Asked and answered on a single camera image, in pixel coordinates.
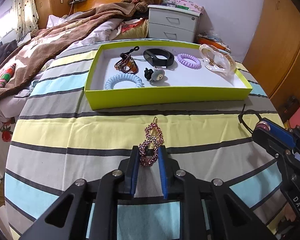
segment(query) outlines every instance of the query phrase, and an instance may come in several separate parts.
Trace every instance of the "red flower pattern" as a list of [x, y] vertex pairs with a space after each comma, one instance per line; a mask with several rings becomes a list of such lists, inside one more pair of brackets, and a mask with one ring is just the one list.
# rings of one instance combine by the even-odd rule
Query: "red flower pattern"
[[10, 131], [11, 126], [8, 127], [8, 125], [11, 125], [13, 123], [16, 123], [16, 120], [14, 117], [12, 117], [9, 121], [3, 123], [1, 132], [2, 132], [2, 141], [4, 142], [11, 142], [12, 134], [13, 132]]

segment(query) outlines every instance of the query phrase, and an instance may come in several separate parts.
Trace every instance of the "blue spiral hair tie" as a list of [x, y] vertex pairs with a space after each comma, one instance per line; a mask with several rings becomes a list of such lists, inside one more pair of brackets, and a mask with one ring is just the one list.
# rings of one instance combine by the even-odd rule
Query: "blue spiral hair tie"
[[135, 82], [137, 88], [143, 87], [142, 80], [138, 76], [131, 74], [131, 73], [121, 73], [121, 74], [118, 74], [118, 75], [115, 75], [115, 76], [109, 78], [106, 82], [105, 88], [106, 88], [106, 90], [113, 89], [113, 86], [116, 83], [118, 83], [120, 81], [125, 81], [125, 80]]

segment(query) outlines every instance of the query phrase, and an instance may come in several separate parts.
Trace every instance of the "white nightstand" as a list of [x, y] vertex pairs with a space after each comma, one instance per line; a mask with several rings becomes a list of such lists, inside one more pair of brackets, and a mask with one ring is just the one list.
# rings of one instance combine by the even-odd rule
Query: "white nightstand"
[[163, 5], [148, 5], [149, 38], [193, 42], [200, 13]]

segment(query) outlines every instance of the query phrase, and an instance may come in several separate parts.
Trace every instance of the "beaded bracelet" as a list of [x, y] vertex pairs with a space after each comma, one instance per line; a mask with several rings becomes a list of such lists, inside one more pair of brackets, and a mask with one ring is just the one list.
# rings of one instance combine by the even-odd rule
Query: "beaded bracelet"
[[[195, 63], [188, 62], [188, 61], [184, 60], [185, 58], [193, 60]], [[189, 54], [184, 54], [184, 53], [183, 54], [178, 54], [177, 59], [179, 60], [179, 62], [182, 65], [185, 65], [185, 66], [187, 66], [189, 68], [193, 68], [193, 69], [199, 69], [199, 68], [201, 68], [201, 62], [200, 62], [200, 60], [198, 60], [196, 57], [191, 56]]]
[[[163, 141], [163, 135], [162, 131], [157, 125], [157, 117], [154, 117], [153, 122], [149, 124], [145, 128], [146, 132], [146, 139], [143, 143], [139, 144], [139, 155], [140, 155], [140, 165], [142, 167], [146, 166], [152, 166], [158, 159], [158, 150], [159, 147], [164, 143]], [[154, 149], [153, 149], [153, 155], [151, 156], [150, 159], [146, 157], [146, 151], [148, 150], [149, 145], [153, 143]]]
[[106, 82], [105, 88], [106, 88], [106, 90], [113, 89], [113, 86], [116, 83], [118, 83], [120, 81], [124, 81], [124, 80], [135, 82], [137, 88], [143, 87], [141, 78], [139, 78], [138, 76], [131, 74], [131, 73], [122, 73], [122, 74], [117, 74], [117, 75], [109, 78]]
[[133, 74], [137, 74], [139, 68], [137, 66], [137, 63], [130, 55], [130, 53], [137, 50], [139, 50], [139, 46], [135, 46], [133, 49], [130, 49], [128, 52], [121, 53], [120, 54], [121, 59], [116, 64], [114, 64], [114, 68], [116, 70], [120, 70], [123, 73], [128, 73], [131, 71]]

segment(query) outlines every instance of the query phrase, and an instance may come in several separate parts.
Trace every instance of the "wall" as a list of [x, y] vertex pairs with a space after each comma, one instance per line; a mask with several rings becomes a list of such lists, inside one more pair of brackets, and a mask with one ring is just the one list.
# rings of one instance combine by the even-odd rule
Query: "wall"
[[206, 12], [200, 30], [214, 30], [242, 62], [257, 28], [263, 0], [191, 0]]

